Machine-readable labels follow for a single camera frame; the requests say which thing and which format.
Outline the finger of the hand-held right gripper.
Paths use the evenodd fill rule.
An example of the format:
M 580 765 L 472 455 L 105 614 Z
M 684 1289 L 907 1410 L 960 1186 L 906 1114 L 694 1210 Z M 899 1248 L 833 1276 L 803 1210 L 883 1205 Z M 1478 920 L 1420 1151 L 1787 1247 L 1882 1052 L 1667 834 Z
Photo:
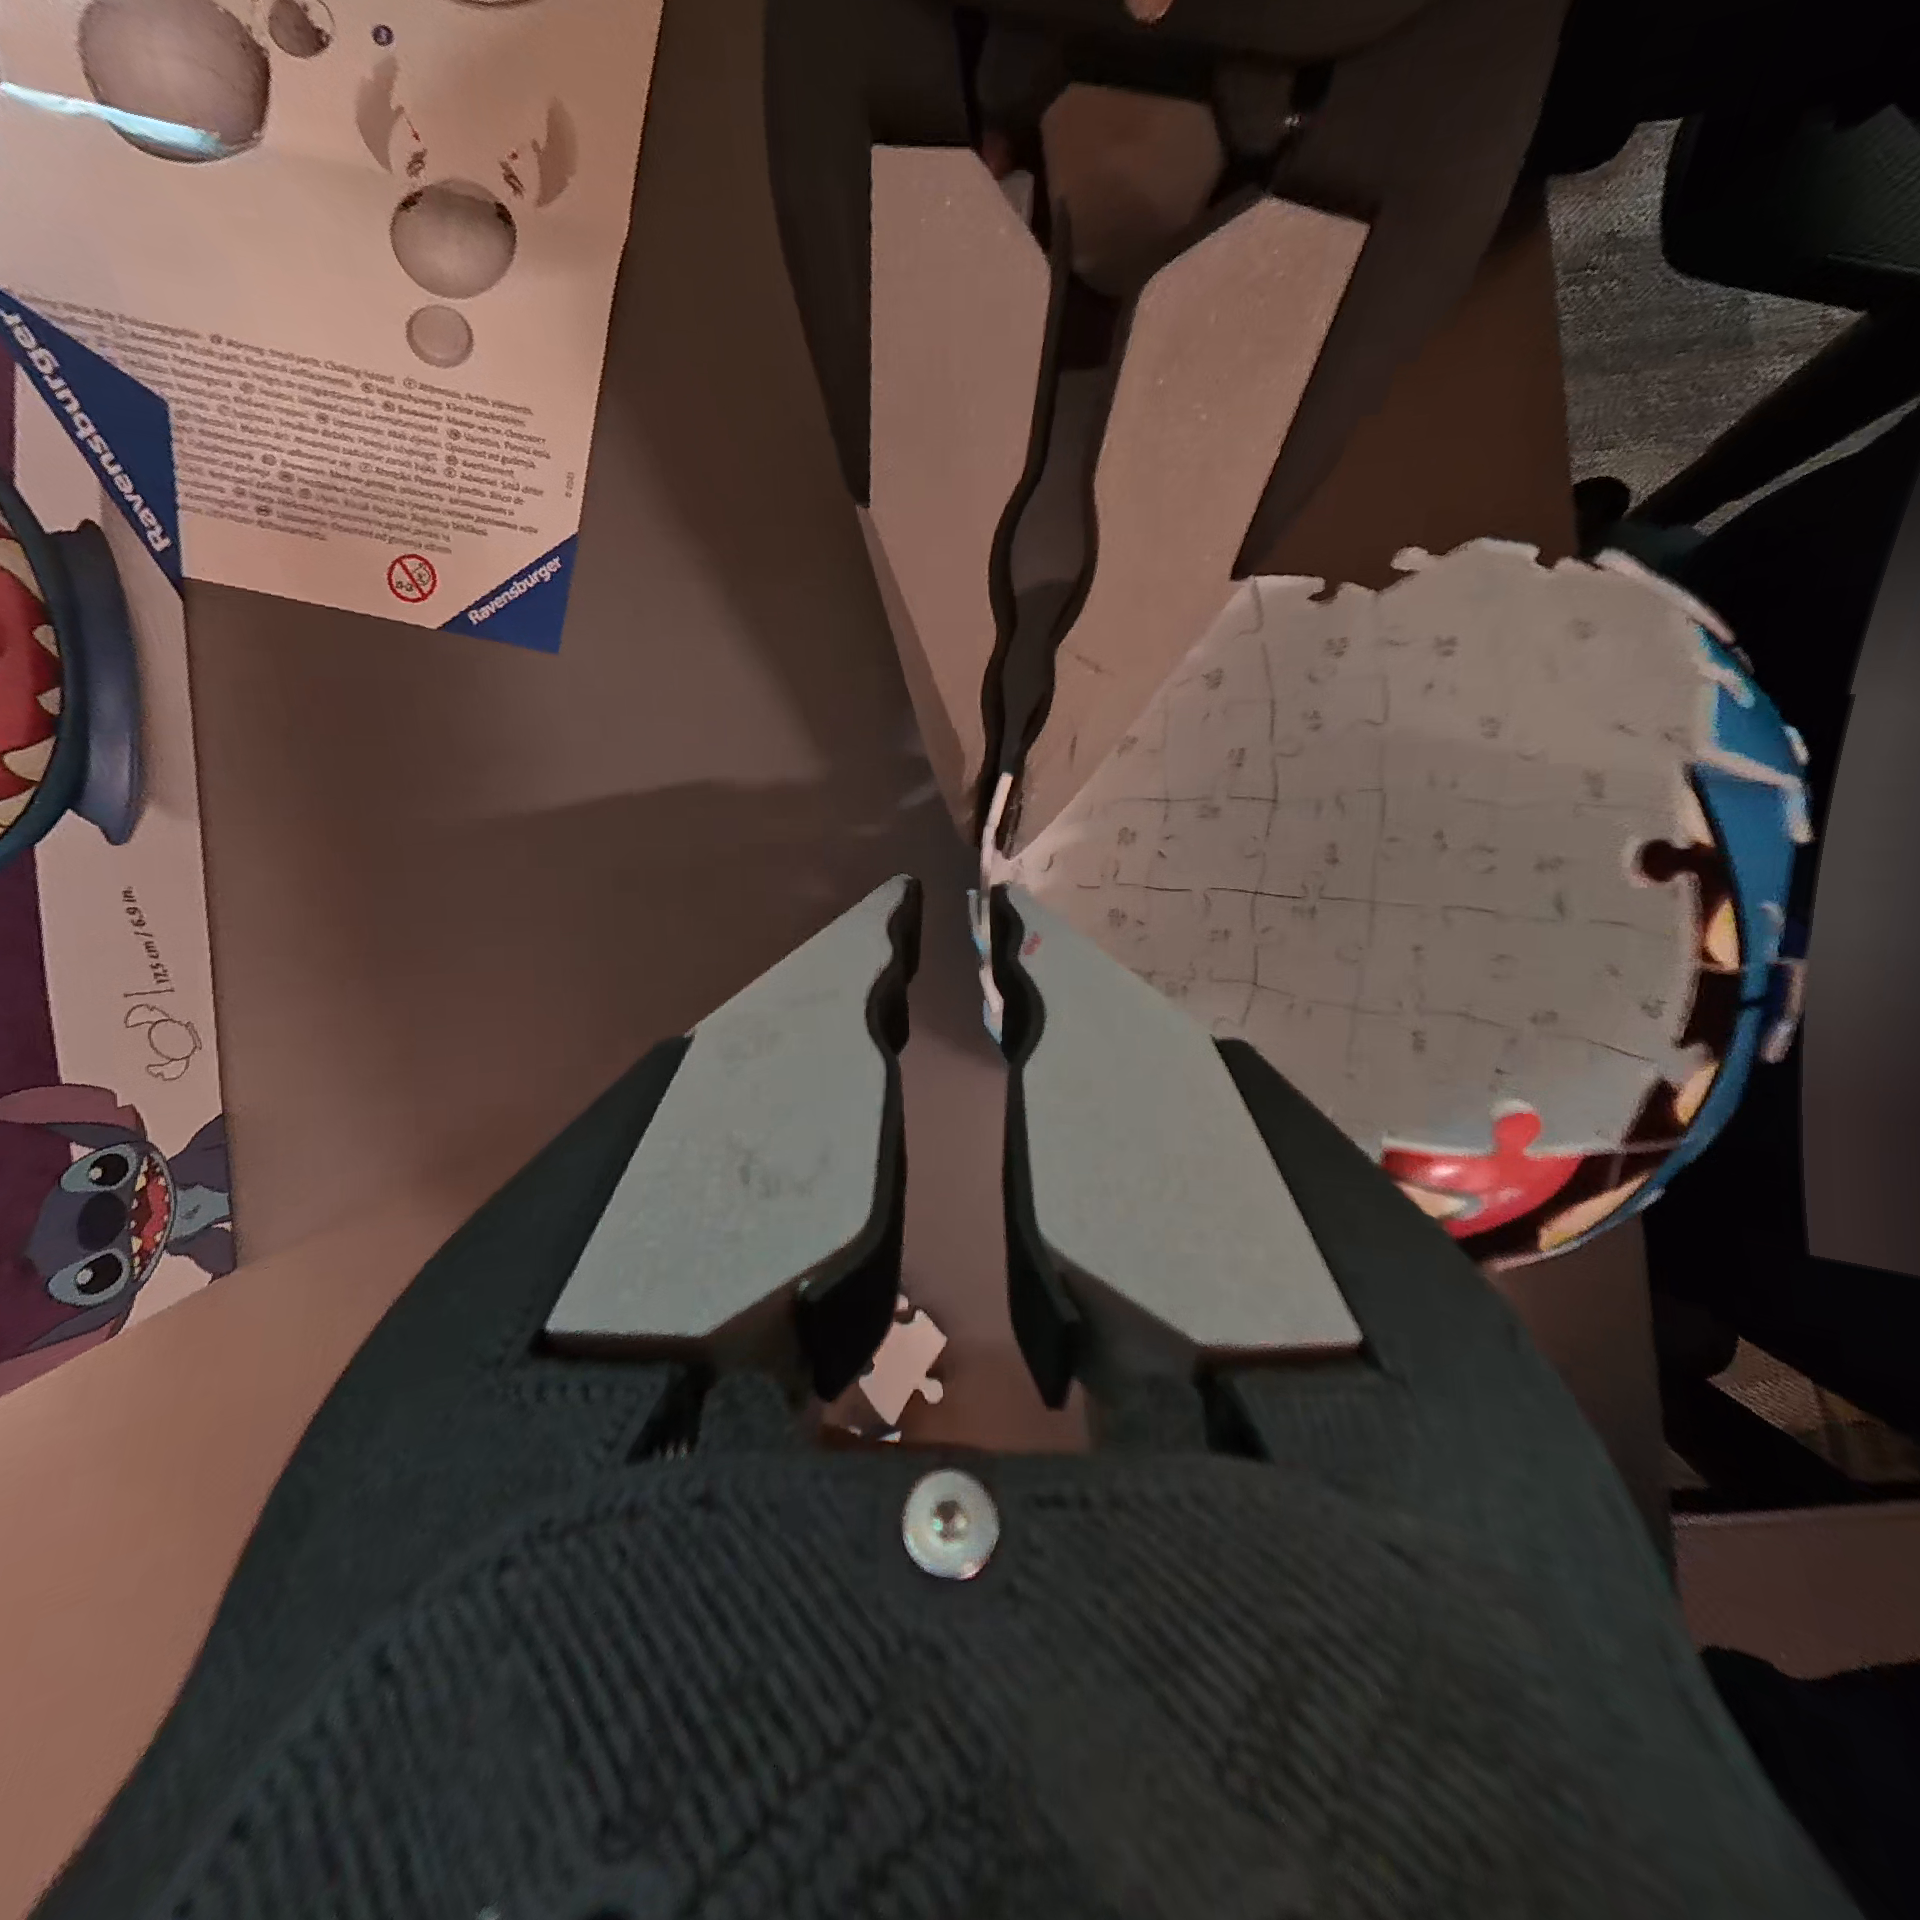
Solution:
M 1106 367 L 1064 376 L 1012 549 L 1038 636 L 1019 642 L 998 844 L 1064 812 L 1225 606 L 1370 232 L 1248 197 L 1148 276 Z
M 876 147 L 869 188 L 860 527 L 929 776 L 974 847 L 998 772 L 991 565 L 1035 437 L 1051 274 L 967 148 Z

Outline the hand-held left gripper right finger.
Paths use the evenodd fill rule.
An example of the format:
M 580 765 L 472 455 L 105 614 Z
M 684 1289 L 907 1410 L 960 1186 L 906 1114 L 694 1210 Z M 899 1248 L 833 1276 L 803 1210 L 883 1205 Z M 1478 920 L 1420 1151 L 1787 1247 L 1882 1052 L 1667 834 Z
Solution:
M 1347 1361 L 1361 1330 L 1211 1036 L 1012 885 L 989 890 L 1005 1291 L 1062 1408 Z

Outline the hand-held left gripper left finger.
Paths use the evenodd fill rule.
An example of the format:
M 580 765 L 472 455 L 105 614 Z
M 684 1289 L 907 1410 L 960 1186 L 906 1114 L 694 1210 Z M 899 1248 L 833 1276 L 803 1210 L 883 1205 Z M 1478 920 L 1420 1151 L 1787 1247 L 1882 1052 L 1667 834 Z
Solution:
M 920 883 L 891 877 L 690 1031 L 545 1314 L 554 1348 L 817 1403 L 867 1370 L 899 1295 L 920 929 Z

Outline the blue cartoon puzzle ball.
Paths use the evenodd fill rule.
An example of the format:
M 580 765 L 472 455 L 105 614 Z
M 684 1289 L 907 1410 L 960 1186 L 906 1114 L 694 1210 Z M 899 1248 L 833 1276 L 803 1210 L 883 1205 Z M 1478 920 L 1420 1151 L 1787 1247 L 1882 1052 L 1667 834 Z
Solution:
M 1394 570 L 1235 588 L 1000 877 L 1518 1268 L 1649 1208 L 1784 1057 L 1810 753 L 1626 554 Z

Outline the curved white puzzle piece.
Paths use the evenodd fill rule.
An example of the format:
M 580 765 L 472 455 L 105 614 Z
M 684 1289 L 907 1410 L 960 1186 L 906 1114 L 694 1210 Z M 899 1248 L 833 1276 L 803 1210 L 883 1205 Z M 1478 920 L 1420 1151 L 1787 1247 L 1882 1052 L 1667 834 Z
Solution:
M 979 1020 L 987 1039 L 1000 1049 L 1005 1036 L 1005 991 L 1001 985 L 1001 962 L 995 958 L 995 901 L 1025 881 L 1022 858 L 1003 847 L 1012 830 L 1013 790 L 1013 775 L 1000 772 L 987 797 L 983 825 L 977 833 L 975 885 L 970 892 L 967 907 L 979 991 Z

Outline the pile of white puzzle pieces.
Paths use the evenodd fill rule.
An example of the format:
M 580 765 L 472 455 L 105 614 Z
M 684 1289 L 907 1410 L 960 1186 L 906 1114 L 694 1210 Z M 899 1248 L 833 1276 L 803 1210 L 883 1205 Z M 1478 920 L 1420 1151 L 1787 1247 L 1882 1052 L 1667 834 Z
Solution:
M 863 1370 L 822 1414 L 819 1428 L 831 1442 L 897 1444 L 901 1421 L 915 1408 L 933 1408 L 945 1397 L 939 1367 L 948 1335 L 904 1293 L 895 1295 L 891 1318 Z

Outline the colourful cartoon puzzle box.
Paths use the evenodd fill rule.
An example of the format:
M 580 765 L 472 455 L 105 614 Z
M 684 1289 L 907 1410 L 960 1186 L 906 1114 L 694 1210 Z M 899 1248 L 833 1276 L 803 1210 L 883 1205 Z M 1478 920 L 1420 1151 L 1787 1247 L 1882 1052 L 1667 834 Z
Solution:
M 2 367 L 2 1388 L 236 1265 L 166 403 L 15 295 Z

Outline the white instruction sheet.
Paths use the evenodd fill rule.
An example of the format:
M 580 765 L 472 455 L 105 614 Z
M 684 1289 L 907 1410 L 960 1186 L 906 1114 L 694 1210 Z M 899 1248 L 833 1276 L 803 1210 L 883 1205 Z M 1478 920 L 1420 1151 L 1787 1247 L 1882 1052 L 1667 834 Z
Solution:
M 3 340 L 177 579 L 562 649 L 660 3 L 6 3 Z

